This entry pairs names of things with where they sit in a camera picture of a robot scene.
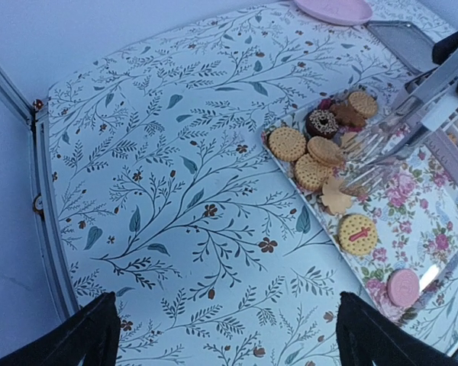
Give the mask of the brown leaf cookie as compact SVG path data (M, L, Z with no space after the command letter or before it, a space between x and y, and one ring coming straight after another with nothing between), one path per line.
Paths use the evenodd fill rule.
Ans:
M366 119L346 104L333 104L330 107L330 112L342 126L357 128L366 126Z

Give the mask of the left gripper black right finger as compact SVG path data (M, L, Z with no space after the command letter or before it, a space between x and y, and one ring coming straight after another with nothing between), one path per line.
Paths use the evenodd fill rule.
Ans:
M340 293L336 339L342 365L458 365L351 292Z

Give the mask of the floral cookie tray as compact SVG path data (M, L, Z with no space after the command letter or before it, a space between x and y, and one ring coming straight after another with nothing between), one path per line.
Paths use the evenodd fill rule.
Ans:
M334 176L323 188L303 187L303 181L315 186L323 171L308 156L276 160L304 203L296 231L308 233L316 219L379 312L394 323L414 319L458 265L458 190L433 183L430 161L430 153L414 156L383 189L359 196L338 192ZM387 293L391 274L403 268L419 278L419 298L409 307L397 307Z

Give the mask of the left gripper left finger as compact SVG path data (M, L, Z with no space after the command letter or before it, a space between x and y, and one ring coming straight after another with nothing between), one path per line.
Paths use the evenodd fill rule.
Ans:
M0 365L114 365L121 321L114 292L103 293L41 338L0 358Z

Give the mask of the metal tongs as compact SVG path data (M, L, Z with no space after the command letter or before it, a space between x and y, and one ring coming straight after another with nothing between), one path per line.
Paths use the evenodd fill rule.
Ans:
M458 107L458 48L417 87L398 107L377 124L351 139L345 149L347 160L356 162L344 178L341 190L350 195L372 194L401 168L411 154L424 143L444 120ZM413 128L407 119L429 106L437 104Z

